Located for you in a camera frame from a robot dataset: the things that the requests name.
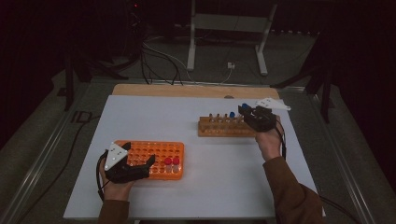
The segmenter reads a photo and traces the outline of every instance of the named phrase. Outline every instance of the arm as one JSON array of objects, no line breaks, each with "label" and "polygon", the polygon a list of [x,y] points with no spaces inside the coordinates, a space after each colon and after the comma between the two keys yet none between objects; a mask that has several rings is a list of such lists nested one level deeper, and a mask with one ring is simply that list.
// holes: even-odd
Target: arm
[{"label": "arm", "polygon": [[[279,123],[277,127],[283,133]],[[273,192],[276,217],[280,223],[324,223],[319,196],[298,183],[281,157],[278,133],[275,130],[257,133],[256,141],[265,160],[263,167]]]},{"label": "arm", "polygon": [[129,192],[133,182],[115,184],[108,182],[105,175],[105,160],[100,164],[100,175],[104,186],[105,200],[100,211],[98,224],[126,223],[129,213]]}]

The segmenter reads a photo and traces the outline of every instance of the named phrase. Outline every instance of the wooden block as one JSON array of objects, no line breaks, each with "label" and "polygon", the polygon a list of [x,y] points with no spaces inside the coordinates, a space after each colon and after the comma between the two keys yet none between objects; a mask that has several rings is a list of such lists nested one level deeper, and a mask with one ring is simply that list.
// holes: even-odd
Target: wooden block
[{"label": "wooden block", "polygon": [[254,137],[256,132],[239,118],[200,117],[198,121],[200,137]]}]

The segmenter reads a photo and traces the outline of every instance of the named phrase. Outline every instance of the gray floor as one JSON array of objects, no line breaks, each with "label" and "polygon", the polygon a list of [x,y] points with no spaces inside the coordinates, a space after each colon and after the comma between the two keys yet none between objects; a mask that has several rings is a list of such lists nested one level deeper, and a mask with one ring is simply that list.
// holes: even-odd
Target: gray floor
[{"label": "gray floor", "polygon": [[[310,36],[270,35],[264,48],[269,75],[262,77],[259,75],[253,48],[258,39],[258,36],[253,35],[243,41],[216,45],[197,40],[200,46],[196,51],[195,70],[187,73],[181,63],[177,64],[181,80],[184,84],[191,85],[205,83],[206,85],[267,86],[298,74],[306,55],[315,43],[315,38]],[[190,44],[187,37],[178,37],[174,40],[152,37],[146,43],[148,47],[172,55],[183,63],[187,61]],[[176,71],[169,62],[149,55],[146,58],[149,67],[164,79],[171,80],[175,75]],[[231,74],[226,68],[227,62],[235,63],[235,69]],[[139,63],[122,71],[121,74],[130,78],[128,81],[123,81],[124,83],[144,83]],[[306,81],[307,79],[304,79],[294,83],[292,87],[279,90],[279,94],[292,108],[290,117],[318,193],[339,203],[355,217],[363,217],[362,220],[365,220],[363,223],[394,223],[395,194],[376,164],[370,148],[337,88],[332,87],[331,98],[334,107],[329,111],[331,123],[326,125],[318,116],[317,97],[306,95],[300,88]],[[17,209],[16,213],[26,211],[26,208],[43,192],[62,169],[75,134],[81,125],[70,122],[74,111],[89,111],[94,116],[100,115],[107,96],[117,83],[120,82],[101,74],[96,74],[90,84],[76,83],[77,100],[71,112],[67,114],[63,112],[64,98],[56,96],[57,91],[64,85],[64,73],[54,78],[54,91],[0,151],[0,176],[3,183],[0,185],[2,215],[11,203],[16,202],[17,189],[21,186],[22,180],[40,151],[50,147],[46,144],[52,139],[53,153],[48,163],[43,164],[45,169],[39,173],[40,178],[32,180],[35,188],[27,192],[23,199],[30,197],[26,201],[21,200],[19,207],[25,205],[24,209]],[[154,83],[164,83],[164,81],[154,80]],[[67,122],[60,129],[62,131],[59,135],[52,135],[54,130],[59,130],[57,124],[63,119]],[[63,213],[97,121],[98,119],[82,128],[74,145],[72,158],[63,174],[22,223],[95,223],[94,220],[66,220],[63,219]],[[324,209],[327,223],[353,223],[349,217],[327,204],[324,204]],[[263,220],[163,220],[150,221],[150,223],[263,223]]]}]

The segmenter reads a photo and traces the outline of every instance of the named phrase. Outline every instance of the floor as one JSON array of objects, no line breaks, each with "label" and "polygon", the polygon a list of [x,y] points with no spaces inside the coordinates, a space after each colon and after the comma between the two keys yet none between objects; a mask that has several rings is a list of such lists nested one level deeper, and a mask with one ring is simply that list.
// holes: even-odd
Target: floor
[{"label": "floor", "polygon": [[[64,72],[54,77],[54,91],[42,102],[35,113],[20,127],[0,151],[0,211],[4,223],[95,223],[95,220],[63,219],[79,168],[85,158],[98,119],[81,127],[71,121],[76,111],[99,116],[106,98],[118,83],[167,84],[177,75],[175,67],[155,55],[155,51],[172,56],[179,77],[175,84],[184,85],[249,85],[276,84],[299,73],[304,59],[315,43],[307,35],[270,34],[264,48],[269,74],[259,74],[254,45],[257,35],[207,33],[197,38],[195,69],[185,70],[189,38],[177,36],[166,39],[153,35],[145,42],[146,63],[144,78],[140,62],[120,72],[128,80],[119,81],[93,71],[91,83],[76,81],[76,101],[70,111],[64,112],[63,97],[57,96],[64,87]],[[234,63],[235,69],[227,68]],[[318,193],[339,203],[361,223],[392,223],[396,220],[396,197],[381,173],[356,122],[347,110],[335,86],[332,86],[330,124],[318,115],[316,95],[306,95],[307,78],[294,83],[279,95],[293,108],[290,118],[304,151],[305,159],[318,188]],[[40,157],[49,151],[47,157]],[[59,179],[35,203],[51,181],[64,168]],[[26,178],[34,173],[35,178]],[[324,204],[327,223],[355,223],[350,217]],[[264,220],[145,220],[144,223],[264,223]]]}]

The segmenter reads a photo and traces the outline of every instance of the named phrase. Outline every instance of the white board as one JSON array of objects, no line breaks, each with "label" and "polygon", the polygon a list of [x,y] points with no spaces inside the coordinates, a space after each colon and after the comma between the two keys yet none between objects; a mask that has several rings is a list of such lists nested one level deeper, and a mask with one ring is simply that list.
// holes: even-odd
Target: white board
[{"label": "white board", "polygon": [[[273,196],[254,138],[197,135],[199,117],[209,113],[237,113],[238,105],[254,106],[255,102],[252,99],[109,96],[64,217],[98,217],[102,202],[96,192],[95,166],[110,143],[118,139],[178,141],[185,145],[181,180],[137,181],[130,194],[130,217],[273,217]],[[273,112],[281,117],[285,128],[290,169],[300,183],[316,191],[288,112]]]}]

